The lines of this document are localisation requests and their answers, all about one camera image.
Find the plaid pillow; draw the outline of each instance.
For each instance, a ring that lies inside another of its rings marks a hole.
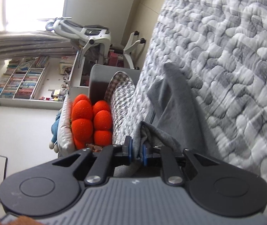
[[[104,100],[110,104],[113,120],[113,145],[123,145],[124,132],[122,126],[128,113],[136,87],[127,73],[118,71],[112,77]]]

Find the orange plush pillow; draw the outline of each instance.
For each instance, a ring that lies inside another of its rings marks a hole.
[[[93,134],[92,136],[85,141],[86,144],[94,144]]]
[[[111,130],[113,126],[112,115],[106,110],[98,112],[94,117],[95,130]]]
[[[76,138],[73,138],[73,141],[74,141],[74,144],[77,150],[80,150],[86,147],[86,144],[84,142],[78,141]]]
[[[95,105],[93,106],[94,117],[96,116],[96,114],[98,112],[100,112],[102,110],[106,110],[106,111],[110,112],[111,111],[110,105],[104,100],[97,101],[95,103]]]
[[[98,130],[94,133],[94,143],[97,146],[108,146],[112,143],[113,134],[111,131]]]
[[[93,118],[93,109],[89,101],[80,100],[78,101],[72,109],[71,121],[76,119],[89,119]]]
[[[81,100],[86,100],[86,101],[88,101],[88,102],[91,104],[90,99],[89,99],[86,95],[84,95],[84,94],[80,94],[80,95],[78,95],[78,96],[74,99],[73,104],[72,104],[72,107],[74,107],[75,104],[78,103],[78,102],[81,101]]]
[[[76,119],[72,121],[71,130],[76,140],[85,143],[93,134],[93,123],[89,119]]]

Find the quilted bedspread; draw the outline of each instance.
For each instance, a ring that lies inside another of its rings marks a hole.
[[[165,0],[124,134],[146,116],[167,62],[188,79],[223,159],[267,181],[267,0]]]

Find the plush toy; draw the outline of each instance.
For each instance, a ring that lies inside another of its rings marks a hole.
[[[91,101],[86,95],[81,94],[74,99],[71,129],[75,147],[78,150],[85,148],[86,144],[95,144],[100,148],[110,145],[112,143],[112,125],[110,106],[106,101],[98,101],[92,107]]]
[[[59,127],[59,119],[61,117],[62,109],[59,110],[58,114],[56,115],[55,122],[51,126],[51,132],[53,134],[52,139],[49,143],[49,148],[53,149],[56,153],[59,152],[59,146],[57,143],[57,134],[58,134],[58,127]]]

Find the window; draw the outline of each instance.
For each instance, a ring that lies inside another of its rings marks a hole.
[[[6,0],[7,31],[45,30],[49,19],[63,15],[65,0]]]

